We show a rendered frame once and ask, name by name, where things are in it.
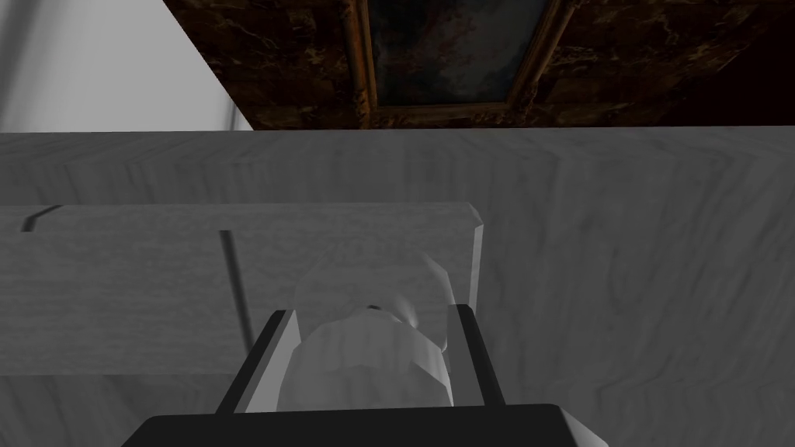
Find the grey round knob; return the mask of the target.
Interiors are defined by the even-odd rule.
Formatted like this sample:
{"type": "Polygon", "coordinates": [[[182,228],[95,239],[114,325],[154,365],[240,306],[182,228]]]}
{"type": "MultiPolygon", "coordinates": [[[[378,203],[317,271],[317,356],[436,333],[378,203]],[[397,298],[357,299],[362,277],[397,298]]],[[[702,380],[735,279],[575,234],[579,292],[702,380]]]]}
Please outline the grey round knob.
{"type": "Polygon", "coordinates": [[[446,271],[415,249],[338,246],[297,284],[278,411],[451,407],[446,271]]]}

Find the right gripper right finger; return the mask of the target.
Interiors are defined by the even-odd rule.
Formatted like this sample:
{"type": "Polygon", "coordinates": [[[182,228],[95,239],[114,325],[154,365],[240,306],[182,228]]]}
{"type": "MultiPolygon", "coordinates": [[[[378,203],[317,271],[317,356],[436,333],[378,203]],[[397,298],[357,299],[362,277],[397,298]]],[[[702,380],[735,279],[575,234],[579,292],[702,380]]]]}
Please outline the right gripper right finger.
{"type": "Polygon", "coordinates": [[[504,406],[474,312],[455,304],[446,312],[446,365],[455,406],[504,406]]]}

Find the grey wooden drawer front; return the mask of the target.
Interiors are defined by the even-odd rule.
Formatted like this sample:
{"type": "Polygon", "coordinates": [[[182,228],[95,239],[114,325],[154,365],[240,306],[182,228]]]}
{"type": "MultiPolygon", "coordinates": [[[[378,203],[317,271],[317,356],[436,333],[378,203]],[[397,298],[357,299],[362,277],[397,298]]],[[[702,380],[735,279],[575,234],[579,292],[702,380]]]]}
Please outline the grey wooden drawer front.
{"type": "Polygon", "coordinates": [[[0,206],[0,376],[234,373],[245,317],[398,296],[441,342],[483,235],[467,203],[0,206]]]}

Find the gold framed dark painting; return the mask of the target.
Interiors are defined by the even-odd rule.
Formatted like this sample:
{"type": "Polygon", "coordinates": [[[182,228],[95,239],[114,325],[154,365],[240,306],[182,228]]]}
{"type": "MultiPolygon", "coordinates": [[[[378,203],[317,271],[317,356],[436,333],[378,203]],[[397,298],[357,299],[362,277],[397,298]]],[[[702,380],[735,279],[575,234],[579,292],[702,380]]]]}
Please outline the gold framed dark painting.
{"type": "Polygon", "coordinates": [[[361,129],[524,126],[588,0],[335,0],[361,129]]]}

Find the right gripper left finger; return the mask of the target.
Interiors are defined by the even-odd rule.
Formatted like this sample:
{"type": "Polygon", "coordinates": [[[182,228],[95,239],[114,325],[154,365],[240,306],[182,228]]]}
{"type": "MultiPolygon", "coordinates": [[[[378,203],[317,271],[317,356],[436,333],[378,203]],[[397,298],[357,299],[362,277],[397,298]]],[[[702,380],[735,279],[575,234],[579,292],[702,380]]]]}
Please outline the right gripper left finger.
{"type": "Polygon", "coordinates": [[[294,310],[277,310],[247,354],[218,414],[277,411],[279,392],[293,350],[301,343],[294,310]]]}

